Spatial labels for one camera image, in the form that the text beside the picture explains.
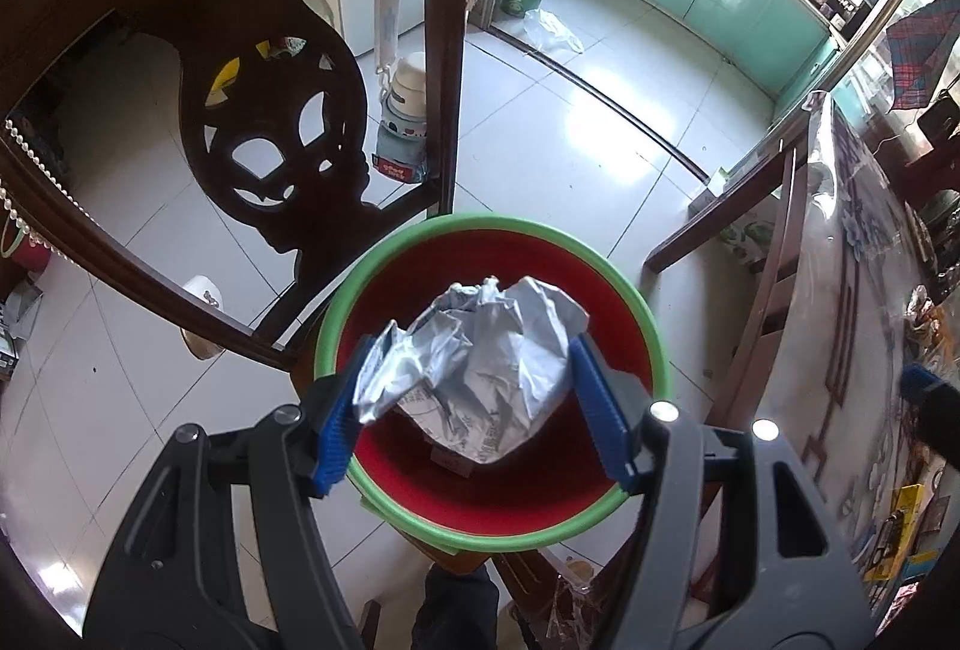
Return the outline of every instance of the crumpled paper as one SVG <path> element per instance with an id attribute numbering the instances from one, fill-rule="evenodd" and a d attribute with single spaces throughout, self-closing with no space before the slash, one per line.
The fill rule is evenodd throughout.
<path id="1" fill-rule="evenodd" d="M 570 340 L 587 312 L 530 276 L 501 292 L 452 285 L 404 330 L 391 321 L 353 395 L 363 425 L 397 404 L 438 444 L 494 463 L 536 434 L 571 387 Z"/>

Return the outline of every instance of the chair leg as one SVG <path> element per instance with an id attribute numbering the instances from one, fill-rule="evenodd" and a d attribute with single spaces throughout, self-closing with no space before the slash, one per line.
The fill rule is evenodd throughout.
<path id="1" fill-rule="evenodd" d="M 371 599 L 363 605 L 363 612 L 360 615 L 360 640 L 363 647 L 367 650 L 373 650 L 373 642 L 376 642 L 376 630 L 380 625 L 380 602 Z"/>

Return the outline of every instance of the green bucket rim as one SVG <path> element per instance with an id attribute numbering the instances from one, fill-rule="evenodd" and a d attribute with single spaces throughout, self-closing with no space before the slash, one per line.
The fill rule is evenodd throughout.
<path id="1" fill-rule="evenodd" d="M 344 331 L 344 324 L 353 309 L 357 298 L 361 295 L 368 281 L 387 265 L 397 254 L 413 245 L 435 238 L 440 235 L 458 232 L 461 230 L 509 230 L 534 238 L 543 239 L 566 249 L 587 263 L 597 271 L 608 284 L 620 295 L 627 304 L 634 319 L 640 326 L 643 340 L 647 345 L 647 355 L 650 359 L 650 369 L 653 375 L 653 393 L 657 399 L 670 399 L 670 372 L 667 370 L 667 359 L 664 345 L 659 332 L 656 330 L 654 317 L 646 301 L 634 285 L 620 273 L 603 256 L 575 239 L 573 236 L 548 227 L 544 224 L 520 220 L 515 217 L 488 214 L 451 214 L 443 217 L 429 218 L 422 223 L 403 228 L 383 242 L 373 247 L 367 256 L 347 275 L 343 284 L 330 301 L 330 306 L 323 317 L 320 333 L 317 337 L 317 350 L 314 359 L 314 375 L 331 375 L 336 370 L 337 350 L 340 346 L 340 337 Z M 518 552 L 546 547 L 558 541 L 571 538 L 582 533 L 609 516 L 624 501 L 627 493 L 614 485 L 600 498 L 579 511 L 578 514 L 563 522 L 538 531 L 526 534 L 502 535 L 502 537 L 486 537 L 486 535 L 467 534 L 446 528 L 443 525 L 427 520 L 411 511 L 404 509 L 397 501 L 387 495 L 384 490 L 373 482 L 357 458 L 350 458 L 347 467 L 347 476 L 350 482 L 360 490 L 361 495 L 376 508 L 381 516 L 392 526 L 414 538 L 419 538 L 428 544 L 435 544 L 440 548 L 469 550 L 472 552 Z"/>

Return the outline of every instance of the white tile floor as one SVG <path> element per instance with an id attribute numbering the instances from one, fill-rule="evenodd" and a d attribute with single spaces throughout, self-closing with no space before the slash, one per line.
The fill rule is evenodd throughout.
<path id="1" fill-rule="evenodd" d="M 616 91 L 706 170 L 731 164 L 769 116 L 769 100 L 715 53 L 638 0 L 548 0 L 589 44 L 569 66 Z M 421 44 L 421 31 L 401 48 Z M 360 60 L 373 93 L 373 57 Z M 305 129 L 319 105 L 304 110 Z M 371 119 L 376 105 L 371 104 Z M 224 308 L 251 322 L 293 276 L 256 231 L 205 197 L 176 130 L 176 55 L 156 40 L 109 39 L 88 55 L 59 112 L 80 202 L 144 261 L 182 284 L 203 273 Z M 373 121 L 368 143 L 373 143 Z M 707 245 L 659 277 L 649 250 L 683 223 L 696 180 L 593 97 L 501 40 L 470 30 L 457 211 L 493 210 L 557 225 L 640 284 L 672 360 L 680 404 L 702 418 L 752 295 L 746 271 Z M 366 199 L 400 195 L 371 173 Z M 54 260 L 40 317 L 0 405 L 0 511 L 14 549 L 72 625 L 128 501 L 176 425 L 244 426 L 295 398 L 286 375 L 234 354 L 194 360 L 169 323 Z M 368 514 L 344 483 L 315 515 L 354 615 L 384 603 L 378 647 L 407 647 L 428 562 Z M 570 554 L 603 565 L 632 528 L 637 501 L 578 538 Z M 248 496 L 236 501 L 251 615 L 270 624 Z M 56 587 L 51 586 L 58 575 Z"/>

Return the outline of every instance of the person's leg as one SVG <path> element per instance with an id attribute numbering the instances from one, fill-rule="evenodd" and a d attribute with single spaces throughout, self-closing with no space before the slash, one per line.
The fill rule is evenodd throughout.
<path id="1" fill-rule="evenodd" d="M 463 576 L 434 564 L 416 613 L 413 650 L 496 650 L 499 591 L 486 567 Z"/>

